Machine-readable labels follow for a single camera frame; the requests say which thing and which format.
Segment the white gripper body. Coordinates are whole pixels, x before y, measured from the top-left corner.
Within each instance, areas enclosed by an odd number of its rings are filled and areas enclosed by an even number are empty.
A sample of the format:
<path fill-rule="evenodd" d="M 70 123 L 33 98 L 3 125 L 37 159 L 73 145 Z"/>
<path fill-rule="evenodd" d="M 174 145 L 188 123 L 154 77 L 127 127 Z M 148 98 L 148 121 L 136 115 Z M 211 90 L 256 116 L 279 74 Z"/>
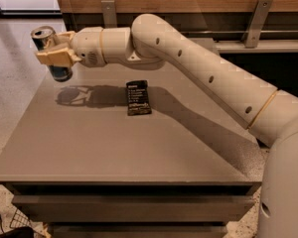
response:
<path fill-rule="evenodd" d="M 75 54 L 80 63 L 86 67 L 103 67 L 106 65 L 100 45 L 101 27 L 84 28 L 77 32 L 71 40 Z"/>

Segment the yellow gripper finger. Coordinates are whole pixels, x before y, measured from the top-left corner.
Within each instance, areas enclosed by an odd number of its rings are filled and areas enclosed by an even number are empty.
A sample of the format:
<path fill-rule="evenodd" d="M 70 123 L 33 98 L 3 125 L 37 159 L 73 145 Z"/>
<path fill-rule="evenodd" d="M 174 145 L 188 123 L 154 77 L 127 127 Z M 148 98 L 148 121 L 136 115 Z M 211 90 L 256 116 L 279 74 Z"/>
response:
<path fill-rule="evenodd" d="M 36 58 L 41 64 L 63 67 L 72 67 L 75 63 L 81 61 L 81 58 L 69 48 L 36 52 Z"/>
<path fill-rule="evenodd" d="M 71 45 L 71 40 L 75 36 L 74 31 L 68 31 L 68 32 L 61 32 L 61 33 L 55 33 L 52 32 L 48 36 L 48 40 L 45 43 L 45 48 L 46 49 L 51 49 L 51 48 L 66 48 Z"/>

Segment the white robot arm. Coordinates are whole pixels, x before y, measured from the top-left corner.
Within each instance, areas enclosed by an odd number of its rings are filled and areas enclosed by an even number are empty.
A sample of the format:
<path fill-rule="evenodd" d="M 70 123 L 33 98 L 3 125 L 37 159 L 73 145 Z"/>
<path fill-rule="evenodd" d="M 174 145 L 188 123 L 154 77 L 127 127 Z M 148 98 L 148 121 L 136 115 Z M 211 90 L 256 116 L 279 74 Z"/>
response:
<path fill-rule="evenodd" d="M 120 63 L 146 69 L 171 63 L 242 128 L 270 149 L 260 194 L 257 238 L 298 238 L 298 97 L 250 74 L 180 34 L 162 18 L 138 16 L 126 28 L 31 33 L 38 61 L 55 80 L 72 66 Z"/>

